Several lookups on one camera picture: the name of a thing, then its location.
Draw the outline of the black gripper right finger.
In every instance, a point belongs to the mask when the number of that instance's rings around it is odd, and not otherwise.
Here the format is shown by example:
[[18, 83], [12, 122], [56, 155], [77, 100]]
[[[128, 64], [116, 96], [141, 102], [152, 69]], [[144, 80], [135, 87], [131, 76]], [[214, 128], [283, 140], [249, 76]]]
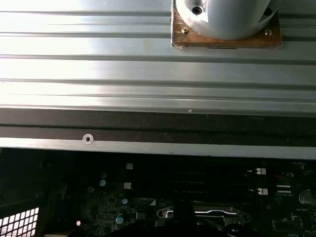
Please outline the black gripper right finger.
[[197, 205], [185, 207], [185, 228], [195, 237], [255, 237], [249, 225], [252, 217], [232, 205]]

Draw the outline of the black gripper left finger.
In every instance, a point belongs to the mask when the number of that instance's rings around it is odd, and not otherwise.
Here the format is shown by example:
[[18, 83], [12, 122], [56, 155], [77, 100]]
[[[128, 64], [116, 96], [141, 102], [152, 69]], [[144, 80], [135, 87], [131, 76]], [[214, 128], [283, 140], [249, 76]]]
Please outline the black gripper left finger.
[[136, 220], [107, 237], [177, 237], [185, 230], [185, 203], [176, 202], [172, 210], [161, 211], [162, 216], [152, 219]]

